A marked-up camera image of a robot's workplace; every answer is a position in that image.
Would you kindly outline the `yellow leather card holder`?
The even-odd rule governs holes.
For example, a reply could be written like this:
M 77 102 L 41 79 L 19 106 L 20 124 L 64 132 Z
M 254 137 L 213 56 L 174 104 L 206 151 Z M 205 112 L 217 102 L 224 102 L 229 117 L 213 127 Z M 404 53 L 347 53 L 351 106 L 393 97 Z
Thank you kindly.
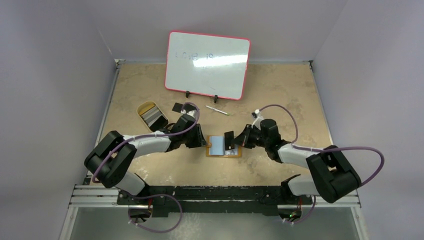
M 238 149 L 240 156 L 238 157 L 226 157 L 225 156 L 225 144 L 224 136 L 213 136 L 209 135 L 206 138 L 207 146 L 205 151 L 205 156 L 208 158 L 241 158 L 242 157 L 242 148 L 238 145 L 234 149 Z

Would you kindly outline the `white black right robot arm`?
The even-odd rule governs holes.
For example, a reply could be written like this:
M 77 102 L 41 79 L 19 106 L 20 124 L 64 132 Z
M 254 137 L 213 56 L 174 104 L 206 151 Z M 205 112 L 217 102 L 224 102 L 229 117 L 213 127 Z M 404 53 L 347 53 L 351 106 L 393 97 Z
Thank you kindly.
M 277 163 L 309 170 L 309 175 L 297 174 L 281 183 L 280 196 L 288 204 L 300 196 L 320 196 L 326 202 L 334 203 L 362 185 L 358 173 L 335 145 L 317 151 L 300 149 L 281 137 L 273 119 L 262 120 L 258 126 L 246 125 L 231 142 L 247 149 L 262 147 Z

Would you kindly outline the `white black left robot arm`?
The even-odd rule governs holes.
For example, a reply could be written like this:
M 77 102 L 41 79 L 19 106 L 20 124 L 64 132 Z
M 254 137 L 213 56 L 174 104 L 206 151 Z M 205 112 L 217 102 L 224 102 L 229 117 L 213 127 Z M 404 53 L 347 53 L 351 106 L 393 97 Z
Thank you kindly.
M 142 205 L 149 199 L 148 184 L 129 172 L 132 161 L 153 153 L 167 153 L 181 145 L 189 149 L 207 145 L 197 118 L 189 114 L 149 134 L 122 135 L 110 131 L 85 158 L 84 166 L 92 173 L 93 182 L 123 190 L 132 201 Z

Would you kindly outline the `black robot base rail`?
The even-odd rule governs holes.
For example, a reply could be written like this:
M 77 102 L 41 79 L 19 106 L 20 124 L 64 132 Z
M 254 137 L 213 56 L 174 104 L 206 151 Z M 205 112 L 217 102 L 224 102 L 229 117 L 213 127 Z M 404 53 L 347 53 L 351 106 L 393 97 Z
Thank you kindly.
M 150 206 L 153 217 L 170 213 L 262 214 L 287 217 L 299 205 L 313 203 L 311 197 L 295 196 L 280 185 L 260 186 L 171 186 L 150 185 L 131 196 L 120 190 L 117 204 Z

